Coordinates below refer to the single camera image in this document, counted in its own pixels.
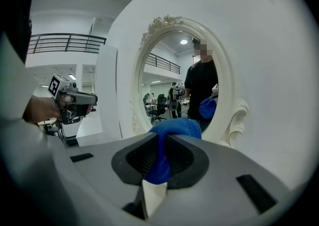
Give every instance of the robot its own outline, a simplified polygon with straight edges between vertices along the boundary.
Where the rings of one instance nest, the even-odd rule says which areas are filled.
[[[169,100],[169,109],[172,112],[173,118],[176,118],[176,112],[177,117],[181,117],[181,101],[183,100],[183,95],[185,94],[185,86],[183,83],[178,83],[176,85],[173,85],[170,90],[170,96],[172,97]]]
[[[63,124],[68,124],[76,117],[85,116],[89,107],[98,101],[96,95],[79,92],[75,82],[60,74],[53,74],[48,92],[60,109]],[[66,105],[61,104],[62,98],[65,99]]]

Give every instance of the office chair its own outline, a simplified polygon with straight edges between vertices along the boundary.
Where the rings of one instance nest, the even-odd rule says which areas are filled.
[[[165,103],[166,103],[167,98],[162,97],[161,95],[164,95],[164,94],[160,94],[158,97],[157,110],[152,110],[149,112],[149,114],[152,115],[151,123],[153,123],[153,121],[155,121],[155,120],[159,120],[159,121],[161,121],[161,119],[166,120],[166,118],[162,118],[160,115],[164,114],[166,112]]]

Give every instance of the white wall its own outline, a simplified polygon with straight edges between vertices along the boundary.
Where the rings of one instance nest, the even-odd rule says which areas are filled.
[[[105,142],[122,138],[118,118],[122,105],[118,106],[116,94],[116,58],[115,47],[101,45],[96,65],[95,93]]]
[[[84,52],[45,52],[28,54],[25,66],[37,67],[47,65],[83,64],[96,65],[97,53]]]
[[[182,82],[185,82],[187,71],[191,65],[193,65],[193,54],[194,52],[187,52],[181,55],[178,55],[177,64],[180,66],[180,79]]]
[[[92,86],[83,86],[84,93],[92,93]]]
[[[154,75],[160,75],[165,76],[169,78],[179,79],[181,78],[181,75],[166,69],[158,68],[152,65],[145,64],[144,72],[152,73]]]
[[[124,137],[132,136],[132,66],[157,16],[184,16],[214,32],[234,65],[237,94],[248,102],[237,147],[290,188],[318,157],[318,26],[302,0],[133,0],[114,21],[118,102]]]
[[[157,43],[151,53],[177,64],[177,57],[175,56],[175,54],[172,51],[168,50],[161,43]]]
[[[149,84],[145,84],[142,86],[142,94],[139,94],[140,97],[144,97],[147,93],[151,93],[151,87]]]
[[[31,15],[32,35],[43,33],[78,33],[88,35],[92,17],[74,15]]]
[[[48,88],[42,87],[41,85],[38,85],[35,88],[33,95],[35,95],[37,97],[47,97],[47,98],[52,97],[51,94],[48,92]]]
[[[154,93],[154,99],[157,99],[160,94],[168,96],[168,91],[171,88],[171,83],[151,85],[151,93]]]

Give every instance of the black metal railing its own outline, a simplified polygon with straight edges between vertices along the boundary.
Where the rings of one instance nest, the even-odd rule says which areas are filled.
[[[146,64],[180,74],[179,65],[172,63],[153,53],[150,53],[150,55],[148,56],[148,59],[146,60]]]
[[[106,38],[73,33],[47,33],[31,36],[29,53],[87,52],[99,53]]]

